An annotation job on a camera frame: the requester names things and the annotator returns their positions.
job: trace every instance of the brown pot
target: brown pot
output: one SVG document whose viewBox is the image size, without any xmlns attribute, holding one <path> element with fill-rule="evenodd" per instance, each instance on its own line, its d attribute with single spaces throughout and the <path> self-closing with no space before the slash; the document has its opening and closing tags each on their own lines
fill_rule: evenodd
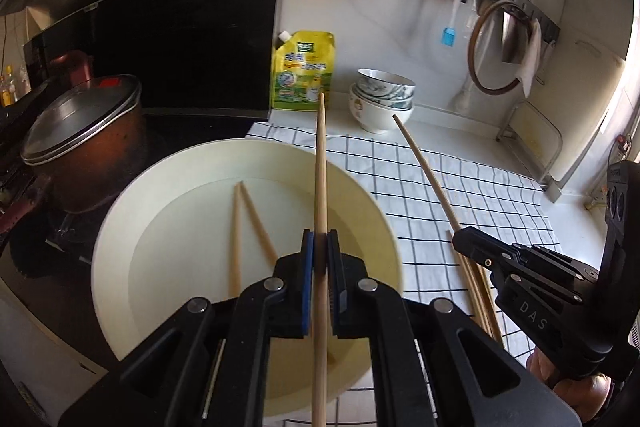
<svg viewBox="0 0 640 427">
<path fill-rule="evenodd" d="M 140 82 L 130 75 L 93 78 L 68 90 L 35 121 L 22 147 L 36 181 L 0 217 L 13 228 L 47 194 L 79 214 L 113 199 L 146 159 Z"/>
</svg>

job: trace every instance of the submerged chopstick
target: submerged chopstick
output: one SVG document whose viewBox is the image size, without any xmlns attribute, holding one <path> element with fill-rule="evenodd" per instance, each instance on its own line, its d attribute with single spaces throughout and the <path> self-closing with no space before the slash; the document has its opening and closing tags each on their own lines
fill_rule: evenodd
<svg viewBox="0 0 640 427">
<path fill-rule="evenodd" d="M 399 118 L 394 115 L 394 120 L 396 124 L 398 124 L 398 128 L 400 132 L 404 136 L 404 139 L 411 147 L 411 150 L 414 152 L 415 158 L 418 160 L 418 163 L 422 167 L 422 171 L 424 175 L 427 176 L 428 181 L 433 188 L 433 191 L 436 193 L 436 196 L 440 200 L 440 204 L 442 205 L 442 209 L 444 213 L 447 215 L 447 219 L 449 219 L 449 223 L 454 232 L 457 232 L 462 227 L 460 226 L 460 222 L 456 217 L 456 213 L 453 211 L 453 207 L 449 203 L 446 194 L 440 187 L 440 183 L 434 176 L 433 171 L 431 171 L 431 167 L 427 162 L 427 159 L 422 155 L 422 152 L 416 145 L 414 139 L 407 131 L 406 127 L 402 124 Z M 500 331 L 500 326 L 498 325 L 497 317 L 495 316 L 494 303 L 491 297 L 491 290 L 489 288 L 489 283 L 486 279 L 486 275 L 484 270 L 478 266 L 475 261 L 472 261 L 468 257 L 456 252 L 458 257 L 458 262 L 465 273 L 466 282 L 469 286 L 469 295 L 471 297 L 471 304 L 474 309 L 474 315 L 476 323 L 494 340 L 502 345 L 502 332 Z"/>
<path fill-rule="evenodd" d="M 234 208 L 231 217 L 231 253 L 229 259 L 229 296 L 238 297 L 242 291 L 240 269 L 241 249 L 241 221 L 240 221 L 240 184 L 234 187 Z"/>
<path fill-rule="evenodd" d="M 238 185 L 240 185 L 240 193 L 242 194 L 244 204 L 246 204 L 247 210 L 249 211 L 249 217 L 251 218 L 255 232 L 258 234 L 258 241 L 260 241 L 262 253 L 265 254 L 267 260 L 271 263 L 271 267 L 274 267 L 278 261 L 278 253 L 276 252 L 276 249 L 271 242 L 271 238 L 260 220 L 260 216 L 258 215 L 258 211 L 255 209 L 254 202 L 249 195 L 249 191 L 246 189 L 246 185 L 244 185 L 244 182 L 240 182 Z"/>
<path fill-rule="evenodd" d="M 326 274 L 326 121 L 324 93 L 320 93 L 316 124 L 316 187 L 314 191 L 314 277 L 312 341 L 314 346 L 311 383 L 311 425 L 326 427 L 327 309 Z"/>
</svg>

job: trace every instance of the silicone brush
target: silicone brush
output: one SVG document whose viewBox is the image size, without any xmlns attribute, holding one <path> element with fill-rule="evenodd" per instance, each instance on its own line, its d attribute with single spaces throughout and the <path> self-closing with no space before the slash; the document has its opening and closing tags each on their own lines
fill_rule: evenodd
<svg viewBox="0 0 640 427">
<path fill-rule="evenodd" d="M 456 23 L 456 15 L 458 13 L 458 7 L 462 0 L 453 0 L 453 7 L 451 8 L 451 18 L 449 19 L 449 25 L 444 28 L 442 32 L 442 38 L 440 39 L 440 43 L 445 46 L 453 46 L 456 42 L 456 29 L 454 25 Z"/>
</svg>

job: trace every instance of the green logo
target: green logo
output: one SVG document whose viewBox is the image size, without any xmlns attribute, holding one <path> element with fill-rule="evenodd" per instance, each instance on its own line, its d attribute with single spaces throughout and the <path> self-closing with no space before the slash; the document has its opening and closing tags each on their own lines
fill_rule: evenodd
<svg viewBox="0 0 640 427">
<path fill-rule="evenodd" d="M 314 44 L 313 42 L 299 42 L 298 43 L 298 53 L 313 53 L 314 52 Z"/>
</svg>

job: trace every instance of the black backsplash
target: black backsplash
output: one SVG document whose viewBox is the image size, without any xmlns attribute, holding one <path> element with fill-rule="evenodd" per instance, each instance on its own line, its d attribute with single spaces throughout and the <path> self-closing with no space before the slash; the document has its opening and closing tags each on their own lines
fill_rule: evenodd
<svg viewBox="0 0 640 427">
<path fill-rule="evenodd" d="M 78 49 L 94 75 L 129 73 L 147 112 L 268 113 L 276 0 L 103 0 L 25 45 L 30 77 Z"/>
</svg>

